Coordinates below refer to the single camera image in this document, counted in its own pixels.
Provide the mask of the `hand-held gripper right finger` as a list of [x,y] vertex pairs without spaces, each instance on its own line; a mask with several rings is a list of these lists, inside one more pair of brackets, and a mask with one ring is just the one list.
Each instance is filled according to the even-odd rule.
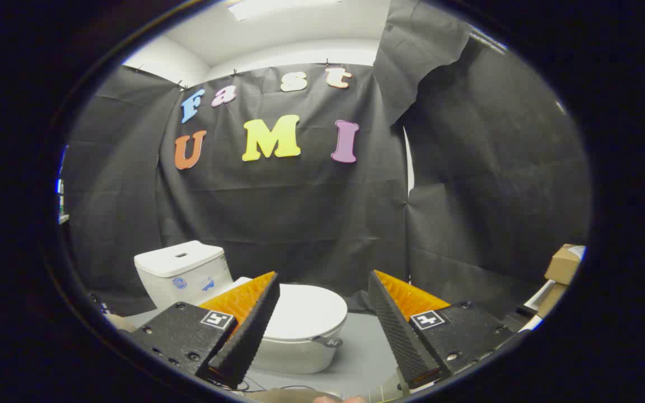
[[473,301],[446,302],[379,270],[368,296],[409,388],[465,372],[516,336]]

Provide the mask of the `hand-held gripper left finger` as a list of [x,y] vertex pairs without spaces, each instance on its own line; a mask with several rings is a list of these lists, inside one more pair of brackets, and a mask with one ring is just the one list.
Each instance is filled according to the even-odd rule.
[[279,276],[268,272],[201,304],[177,301],[121,334],[176,372],[236,388],[253,363],[279,297]]

